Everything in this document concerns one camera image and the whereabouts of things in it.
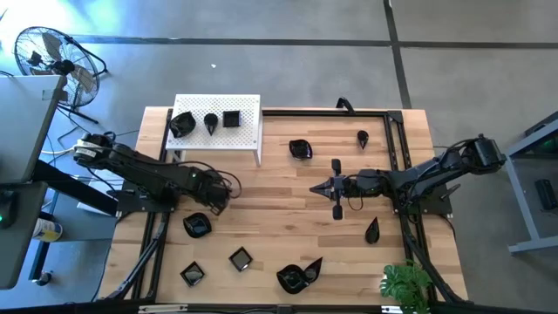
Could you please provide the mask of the white perforated metal shelf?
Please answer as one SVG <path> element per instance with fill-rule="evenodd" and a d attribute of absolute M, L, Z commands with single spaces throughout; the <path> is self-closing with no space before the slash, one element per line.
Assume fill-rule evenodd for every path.
<path fill-rule="evenodd" d="M 236 111 L 240 113 L 240 125 L 224 127 L 223 114 Z M 177 94 L 172 117 L 186 112 L 192 114 L 196 127 L 182 138 L 169 134 L 167 150 L 251 151 L 255 164 L 261 165 L 263 114 L 259 94 Z M 204 123 L 209 113 L 218 117 L 218 127 L 212 135 Z"/>

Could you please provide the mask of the desk leg with caster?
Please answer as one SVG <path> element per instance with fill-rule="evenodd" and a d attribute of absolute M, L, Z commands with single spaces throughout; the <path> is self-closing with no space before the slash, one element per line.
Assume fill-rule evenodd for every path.
<path fill-rule="evenodd" d="M 52 279 L 52 272 L 44 270 L 49 247 L 50 244 L 48 242 L 40 242 L 37 246 L 36 255 L 29 274 L 29 280 L 37 286 L 45 286 Z"/>

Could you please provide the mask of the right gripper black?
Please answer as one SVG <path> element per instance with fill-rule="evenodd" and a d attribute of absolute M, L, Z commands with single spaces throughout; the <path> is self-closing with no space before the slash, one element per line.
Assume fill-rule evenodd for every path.
<path fill-rule="evenodd" d="M 346 199 L 350 209 L 360 211 L 364 208 L 365 197 L 377 197 L 383 193 L 382 179 L 378 174 L 342 175 L 341 161 L 331 160 L 333 176 L 325 182 L 319 183 L 310 189 L 311 193 L 324 196 L 335 202 L 332 208 L 332 216 L 335 220 L 344 218 L 341 200 Z"/>

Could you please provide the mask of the green artificial plant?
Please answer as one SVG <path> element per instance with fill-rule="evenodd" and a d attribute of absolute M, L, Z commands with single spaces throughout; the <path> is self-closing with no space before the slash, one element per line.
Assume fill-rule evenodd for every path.
<path fill-rule="evenodd" d="M 399 303 L 403 314 L 430 314 L 427 288 L 432 279 L 422 267 L 410 260 L 405 265 L 388 264 L 379 289 L 382 297 Z"/>

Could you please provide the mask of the black aluminium table frame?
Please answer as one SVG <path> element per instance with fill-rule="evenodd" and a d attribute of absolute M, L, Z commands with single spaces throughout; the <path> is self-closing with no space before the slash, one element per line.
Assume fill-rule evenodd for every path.
<path fill-rule="evenodd" d="M 357 132 L 369 140 L 362 149 Z M 310 160 L 291 156 L 291 140 L 307 140 Z M 403 169 L 432 157 L 432 140 L 421 110 L 270 108 L 263 113 L 262 161 L 257 166 L 242 152 L 187 151 L 185 160 L 200 160 L 235 174 L 242 194 L 221 215 L 211 215 L 213 231 L 190 237 L 182 220 L 201 206 L 182 199 L 171 214 L 159 253 L 150 260 L 136 291 L 119 310 L 148 314 L 181 311 L 199 314 L 382 314 L 395 304 L 380 295 L 384 266 L 405 260 L 398 217 L 384 198 L 364 200 L 360 211 L 344 207 L 332 216 L 331 203 L 310 188 L 331 174 L 339 159 L 346 174 L 363 168 Z M 379 240 L 364 233 L 377 217 Z M 243 247 L 253 262 L 242 272 L 228 258 Z M 287 293 L 276 273 L 289 264 L 302 270 L 322 257 L 318 279 L 300 293 Z M 197 262 L 205 277 L 188 287 L 180 273 Z"/>

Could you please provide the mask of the black floor fan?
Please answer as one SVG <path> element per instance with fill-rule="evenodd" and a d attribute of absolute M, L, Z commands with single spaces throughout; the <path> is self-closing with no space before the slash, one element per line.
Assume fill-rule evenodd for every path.
<path fill-rule="evenodd" d="M 16 37 L 13 54 L 24 76 L 59 75 L 65 78 L 58 109 L 93 124 L 98 121 L 79 111 L 97 97 L 105 60 L 87 50 L 72 36 L 48 27 L 31 26 Z"/>

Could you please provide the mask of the grey metal table frame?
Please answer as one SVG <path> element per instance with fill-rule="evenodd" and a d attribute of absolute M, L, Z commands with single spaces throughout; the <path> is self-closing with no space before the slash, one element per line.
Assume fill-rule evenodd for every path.
<path fill-rule="evenodd" d="M 510 244 L 509 252 L 558 249 L 558 209 L 544 210 L 534 185 L 539 179 L 550 180 L 558 199 L 558 110 L 496 142 L 507 158 L 504 171 L 528 234 L 526 240 Z"/>

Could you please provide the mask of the black curved bracket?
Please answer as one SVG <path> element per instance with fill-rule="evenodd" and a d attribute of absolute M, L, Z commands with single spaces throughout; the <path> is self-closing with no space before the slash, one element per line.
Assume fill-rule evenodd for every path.
<path fill-rule="evenodd" d="M 347 114 L 355 115 L 356 111 L 354 110 L 350 101 L 345 97 L 340 97 L 337 100 L 336 109 L 344 109 Z"/>

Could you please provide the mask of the black bowl front centre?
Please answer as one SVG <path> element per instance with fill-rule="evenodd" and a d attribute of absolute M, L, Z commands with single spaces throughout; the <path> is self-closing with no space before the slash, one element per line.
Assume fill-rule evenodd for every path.
<path fill-rule="evenodd" d="M 294 264 L 289 264 L 279 270 L 276 277 L 281 287 L 292 295 L 300 293 L 310 285 L 304 271 Z"/>

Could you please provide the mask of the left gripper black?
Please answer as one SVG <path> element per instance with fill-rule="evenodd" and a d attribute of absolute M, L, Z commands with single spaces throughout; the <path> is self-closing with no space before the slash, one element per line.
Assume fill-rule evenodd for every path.
<path fill-rule="evenodd" d="M 230 188 L 224 178 L 214 170 L 206 170 L 204 173 L 204 194 L 206 201 L 211 205 L 211 212 L 220 215 L 223 211 L 223 204 L 228 204 L 230 200 Z"/>

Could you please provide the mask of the black floor device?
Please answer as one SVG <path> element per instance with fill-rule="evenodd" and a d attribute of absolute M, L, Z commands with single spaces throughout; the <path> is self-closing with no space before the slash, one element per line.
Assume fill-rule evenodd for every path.
<path fill-rule="evenodd" d="M 558 209 L 558 199 L 555 196 L 555 191 L 550 180 L 539 179 L 534 183 L 534 185 L 541 201 L 542 208 L 546 211 Z"/>

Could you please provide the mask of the black device green light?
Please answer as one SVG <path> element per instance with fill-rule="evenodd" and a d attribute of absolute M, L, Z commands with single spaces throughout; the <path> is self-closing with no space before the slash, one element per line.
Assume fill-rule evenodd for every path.
<path fill-rule="evenodd" d="M 17 200 L 17 192 L 0 190 L 0 229 L 7 229 L 17 219 Z"/>

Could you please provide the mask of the white paper sheet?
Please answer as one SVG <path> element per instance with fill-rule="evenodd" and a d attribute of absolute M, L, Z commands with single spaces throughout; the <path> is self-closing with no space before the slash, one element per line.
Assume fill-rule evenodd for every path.
<path fill-rule="evenodd" d="M 94 173 L 95 175 L 91 175 L 91 179 L 86 179 L 83 176 L 80 176 L 78 179 L 105 195 L 108 195 L 110 187 L 115 190 L 122 189 L 124 180 L 116 174 L 108 170 L 95 170 Z"/>

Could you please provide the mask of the yellow blue can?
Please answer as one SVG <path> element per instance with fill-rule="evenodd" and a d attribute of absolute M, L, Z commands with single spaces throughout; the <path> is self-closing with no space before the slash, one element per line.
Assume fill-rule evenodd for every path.
<path fill-rule="evenodd" d="M 32 238 L 41 242 L 55 242 L 63 233 L 63 227 L 57 222 L 38 218 Z"/>

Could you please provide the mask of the black desk beam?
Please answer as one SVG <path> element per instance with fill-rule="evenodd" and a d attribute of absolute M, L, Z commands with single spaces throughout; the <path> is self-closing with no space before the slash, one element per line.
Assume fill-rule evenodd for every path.
<path fill-rule="evenodd" d="M 110 216 L 117 214 L 118 202 L 113 198 L 72 178 L 52 165 L 38 160 L 31 176 L 32 181 L 45 182 L 49 188 L 68 195 L 79 202 L 100 210 Z"/>

